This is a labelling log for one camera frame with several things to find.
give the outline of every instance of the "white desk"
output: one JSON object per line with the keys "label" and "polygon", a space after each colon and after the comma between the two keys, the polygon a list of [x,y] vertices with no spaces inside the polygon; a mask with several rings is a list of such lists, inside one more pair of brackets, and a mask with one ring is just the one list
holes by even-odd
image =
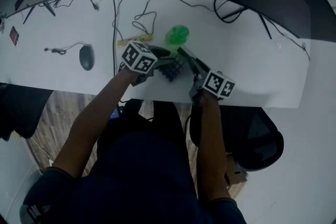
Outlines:
{"label": "white desk", "polygon": [[[213,8],[213,0],[185,1]],[[143,12],[146,2],[123,0],[118,28],[124,38],[142,34],[131,22],[135,15]],[[232,8],[225,4],[221,10],[224,13]],[[152,10],[158,13],[153,45],[164,47],[166,32],[174,25],[183,24],[191,33],[187,48],[211,68],[221,70],[236,81],[231,98],[221,101],[222,104],[298,107],[308,57],[289,41],[279,48],[274,40],[280,35],[268,24],[274,38],[270,40],[256,13],[245,11],[233,24],[225,24],[213,12],[202,7],[190,8],[178,0],[153,0],[147,11]],[[61,7],[55,12],[56,17],[53,17],[44,7],[37,7],[23,26],[21,14],[7,20],[5,32],[0,35],[0,82],[97,94],[113,77],[112,0],[104,0],[98,12],[88,0],[74,0],[70,8]],[[140,22],[150,31],[152,19],[153,16],[148,15]],[[16,47],[9,39],[12,25],[20,35]],[[46,47],[61,48],[77,41],[93,46],[95,63],[90,71],[85,71],[79,63],[80,46],[68,50],[64,56],[44,52]],[[309,52],[310,41],[305,42]],[[119,66],[124,49],[117,48],[116,51]],[[129,87],[124,98],[190,102],[188,92],[192,84],[189,68],[184,69],[173,83],[155,71],[155,76],[146,83]]]}

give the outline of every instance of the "person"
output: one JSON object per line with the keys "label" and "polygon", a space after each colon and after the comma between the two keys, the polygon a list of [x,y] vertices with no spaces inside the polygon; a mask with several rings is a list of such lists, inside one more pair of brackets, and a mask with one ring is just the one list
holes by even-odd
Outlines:
{"label": "person", "polygon": [[[138,73],[122,69],[75,119],[52,167],[20,208],[26,223],[246,223],[228,193],[218,101],[204,91],[196,195],[185,134],[173,103],[154,102],[152,122],[130,100],[110,120]],[[81,177],[97,142],[98,159]]]}

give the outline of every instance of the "wooden floor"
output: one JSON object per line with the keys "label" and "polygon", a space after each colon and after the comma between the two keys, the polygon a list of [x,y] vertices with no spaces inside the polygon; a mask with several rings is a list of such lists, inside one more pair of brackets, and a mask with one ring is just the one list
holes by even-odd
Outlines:
{"label": "wooden floor", "polygon": [[[94,97],[94,95],[59,91],[54,91],[51,94],[43,110],[37,130],[32,139],[28,140],[31,152],[41,169],[45,169],[50,166],[48,155],[52,160],[56,158],[68,137],[71,125],[75,118]],[[184,127],[185,121],[191,113],[191,105],[180,103],[175,105],[180,115],[182,127]],[[153,116],[153,112],[153,103],[145,101],[139,114],[146,119],[149,119]],[[186,143],[191,172],[194,182],[196,182],[197,147],[190,140],[188,130]],[[96,160],[96,147],[94,147],[83,176],[90,173],[90,170]]]}

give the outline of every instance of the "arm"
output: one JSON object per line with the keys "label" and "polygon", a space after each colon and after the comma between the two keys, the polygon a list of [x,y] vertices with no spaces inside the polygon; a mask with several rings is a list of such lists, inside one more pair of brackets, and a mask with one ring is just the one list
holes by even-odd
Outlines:
{"label": "arm", "polygon": [[82,175],[95,142],[126,89],[138,75],[124,68],[77,116],[53,167],[66,171],[73,178]]}
{"label": "arm", "polygon": [[222,135],[219,104],[207,91],[203,92],[201,140],[197,154],[197,189],[202,202],[231,198],[224,175],[226,152]]}

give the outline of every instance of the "dark pants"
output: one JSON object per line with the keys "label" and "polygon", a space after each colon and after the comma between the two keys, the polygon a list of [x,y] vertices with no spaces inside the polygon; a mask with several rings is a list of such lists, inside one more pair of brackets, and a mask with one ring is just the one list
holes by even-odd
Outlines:
{"label": "dark pants", "polygon": [[141,104],[142,100],[129,100],[120,117],[108,122],[97,142],[97,156],[125,133],[150,132],[172,140],[189,164],[185,134],[175,105],[171,102],[154,101],[154,118],[150,122],[138,114]]}

